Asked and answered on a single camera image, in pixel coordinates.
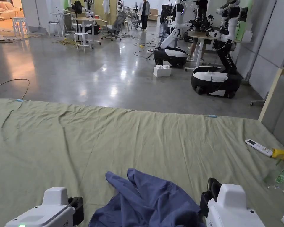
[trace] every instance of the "doorway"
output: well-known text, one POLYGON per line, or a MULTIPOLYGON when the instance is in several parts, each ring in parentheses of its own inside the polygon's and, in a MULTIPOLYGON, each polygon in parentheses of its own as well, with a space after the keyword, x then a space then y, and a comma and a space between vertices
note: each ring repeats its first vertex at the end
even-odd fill
POLYGON ((0 0, 0 29, 14 31, 13 17, 24 17, 21 0, 0 0))

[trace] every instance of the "office chair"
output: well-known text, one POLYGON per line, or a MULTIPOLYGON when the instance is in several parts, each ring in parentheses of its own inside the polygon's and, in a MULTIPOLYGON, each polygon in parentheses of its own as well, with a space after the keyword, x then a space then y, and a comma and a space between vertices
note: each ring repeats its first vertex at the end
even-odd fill
POLYGON ((135 28, 135 29, 137 29, 137 28, 141 28, 142 29, 142 27, 140 26, 140 23, 142 23, 142 21, 141 20, 139 20, 139 15, 133 15, 130 11, 128 11, 128 13, 129 13, 129 15, 130 15, 130 17, 131 17, 131 23, 132 23, 132 25, 131 25, 131 28, 135 28))
POLYGON ((125 21, 126 17, 127 13, 119 12, 113 25, 108 25, 108 21, 103 21, 106 25, 103 25, 102 28, 107 31, 107 35, 102 36, 101 39, 106 38, 107 36, 110 36, 111 40, 113 40, 113 37, 116 39, 119 38, 117 35, 120 33, 122 23, 125 21))

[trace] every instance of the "yellow glove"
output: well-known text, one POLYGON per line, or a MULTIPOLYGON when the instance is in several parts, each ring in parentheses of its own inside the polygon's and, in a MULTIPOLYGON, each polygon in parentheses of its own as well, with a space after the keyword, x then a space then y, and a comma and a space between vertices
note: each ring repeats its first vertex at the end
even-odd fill
POLYGON ((281 160, 284 161, 284 150, 280 149, 272 149, 272 157, 276 158, 277 156, 280 156, 281 160))

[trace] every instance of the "black pants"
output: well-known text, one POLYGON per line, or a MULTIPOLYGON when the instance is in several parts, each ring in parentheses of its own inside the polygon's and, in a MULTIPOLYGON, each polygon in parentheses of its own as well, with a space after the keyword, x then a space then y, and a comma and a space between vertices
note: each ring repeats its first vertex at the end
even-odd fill
POLYGON ((146 27, 147 27, 147 18, 148 18, 149 16, 142 16, 141 15, 141 21, 142 21, 142 29, 146 29, 146 27))

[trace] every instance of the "white foam block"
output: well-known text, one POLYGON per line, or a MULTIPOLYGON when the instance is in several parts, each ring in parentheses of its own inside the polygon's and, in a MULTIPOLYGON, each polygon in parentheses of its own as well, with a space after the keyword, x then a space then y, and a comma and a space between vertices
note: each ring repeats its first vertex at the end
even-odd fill
POLYGON ((154 67, 154 75, 157 77, 169 77, 171 75, 171 67, 169 65, 156 65, 154 67))

